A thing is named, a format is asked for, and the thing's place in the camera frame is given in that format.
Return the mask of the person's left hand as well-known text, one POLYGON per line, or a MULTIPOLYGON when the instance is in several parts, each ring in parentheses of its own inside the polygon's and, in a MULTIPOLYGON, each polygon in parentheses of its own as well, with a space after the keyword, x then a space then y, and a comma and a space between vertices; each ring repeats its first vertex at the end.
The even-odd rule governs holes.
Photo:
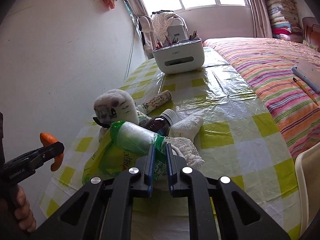
POLYGON ((19 185, 17 186, 15 202, 15 217, 18 220, 20 229, 27 232, 34 232, 36 230, 36 219, 30 209, 30 204, 26 198, 25 192, 19 185))

